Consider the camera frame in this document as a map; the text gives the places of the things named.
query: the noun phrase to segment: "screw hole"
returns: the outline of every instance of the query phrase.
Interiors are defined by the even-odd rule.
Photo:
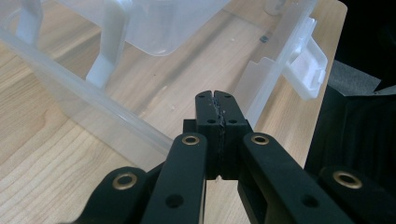
[[[251,141],[257,145],[267,145],[270,142],[268,138],[259,135],[252,136]]]
[[[165,202],[170,208],[178,208],[184,203],[184,199],[179,194],[171,194],[166,198]]]
[[[186,145],[192,146],[196,145],[199,143],[199,138],[195,137],[193,135],[185,136],[183,139],[181,139],[181,142],[183,142]]]
[[[113,188],[118,190],[130,189],[136,184],[137,176],[132,173],[118,175],[113,180]]]
[[[316,208],[319,207],[319,202],[318,200],[309,195],[309,194],[305,194],[303,196],[303,198],[301,199],[301,202],[303,203],[303,205],[305,205],[306,207],[311,207],[311,208]]]
[[[363,186],[361,181],[356,176],[348,172],[336,171],[332,174],[332,178],[334,178],[338,184],[349,189],[359,189]]]

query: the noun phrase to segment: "translucent plastic container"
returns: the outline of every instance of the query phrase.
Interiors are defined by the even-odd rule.
[[[200,91],[232,93],[254,126],[285,68],[299,76],[293,65],[308,62],[319,83],[315,3],[272,16],[258,0],[0,0],[0,39],[66,115],[148,170],[181,133],[163,120],[194,116]]]

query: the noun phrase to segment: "wooden table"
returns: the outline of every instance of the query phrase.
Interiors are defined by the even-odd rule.
[[[255,130],[271,134],[302,166],[346,13],[336,0],[319,0],[312,14],[318,20],[313,37],[329,59],[319,97],[301,100],[282,77]],[[3,44],[0,143],[0,223],[70,222],[106,174],[132,165],[65,116],[27,64]],[[235,181],[208,182],[205,221],[248,223]]]

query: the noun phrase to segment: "white plastic bracket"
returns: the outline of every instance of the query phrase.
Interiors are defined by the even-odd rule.
[[[299,31],[295,50],[283,70],[283,76],[304,100],[318,97],[326,75],[327,58],[312,38],[317,22],[307,18]]]
[[[131,0],[105,0],[100,52],[86,77],[100,89],[106,86],[120,61],[131,11]]]
[[[21,0],[21,14],[15,35],[28,45],[35,46],[43,21],[40,0]]]

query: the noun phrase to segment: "wood grain surface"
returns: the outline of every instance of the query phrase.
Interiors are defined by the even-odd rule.
[[[182,46],[186,51],[182,50],[178,55],[172,56],[171,60],[156,59],[157,61],[150,62],[152,70],[145,70],[142,76],[131,76],[140,78],[138,81],[141,82],[125,80],[131,77],[120,77],[119,74],[131,69],[128,68],[128,62],[121,62],[120,68],[109,82],[110,87],[106,89],[106,93],[163,133],[170,137],[177,136],[181,133],[182,120],[194,118],[193,95],[198,91],[214,90],[218,86],[223,91],[232,91],[238,75],[227,78],[225,76],[234,71],[237,74],[252,56],[249,52],[257,48],[257,42],[253,43],[249,39],[254,38],[257,41],[257,36],[262,35],[262,29],[256,29],[255,25],[255,22],[261,21],[238,26],[226,26],[224,23],[238,8],[243,10],[240,15],[254,18],[248,13],[249,7],[228,6],[219,15],[217,26],[207,27],[210,31],[224,26],[222,31],[230,36],[230,42],[219,42],[213,35],[193,38],[187,45]],[[318,20],[313,37],[329,60],[326,82],[346,13],[347,8],[336,0],[319,0],[312,14],[312,18]],[[63,19],[63,15],[56,13],[46,17],[47,20]],[[73,24],[77,22],[71,21],[64,27],[46,26],[42,32],[45,33],[46,29],[59,30],[52,33],[58,35],[58,38],[64,38],[63,32],[67,32],[68,29],[76,30]],[[98,50],[95,45],[98,43],[97,36],[100,31],[84,23],[79,29],[85,35],[77,33],[74,39],[66,38],[64,46],[51,43],[53,36],[44,35],[40,39],[39,47],[45,44],[48,49],[42,47],[42,50],[52,59],[84,78],[94,60],[94,56],[87,55],[95,55]],[[84,43],[87,48],[76,44],[78,37],[81,38],[80,43]],[[209,47],[200,49],[208,40],[211,40]],[[194,66],[201,65],[191,65],[190,61],[208,57],[211,48],[222,48],[223,45],[235,42],[253,44],[237,45],[234,52],[217,51],[217,57],[209,59],[213,62],[207,65],[206,70],[217,73],[217,79],[201,83],[203,75],[172,77],[179,72],[193,73]],[[80,57],[74,57],[70,53],[71,50],[80,50],[82,53],[79,54]],[[128,53],[128,50],[132,50],[132,47],[127,46],[125,51]],[[191,51],[195,52],[195,56],[186,56]],[[240,57],[234,58],[235,54],[239,54]],[[160,70],[156,68],[156,64],[165,64],[166,66],[162,67],[166,69]],[[172,85],[173,89],[181,86],[187,90],[162,91],[164,84]],[[147,85],[153,85],[155,88],[146,90]],[[151,94],[151,98],[148,99],[136,96],[135,100],[131,101],[130,96],[134,94],[131,90],[156,90],[156,93]],[[325,85],[317,99],[303,101],[282,77],[277,82],[255,131],[271,134],[303,166],[324,90]],[[173,101],[162,101],[166,97],[172,98]],[[190,102],[179,105],[180,101],[186,101],[187,98],[190,98]],[[79,216],[92,191],[106,174],[116,168],[132,165],[111,147],[65,116],[28,65],[1,43],[0,152],[0,224],[73,221]],[[205,208],[206,223],[248,223],[235,181],[208,181]]]

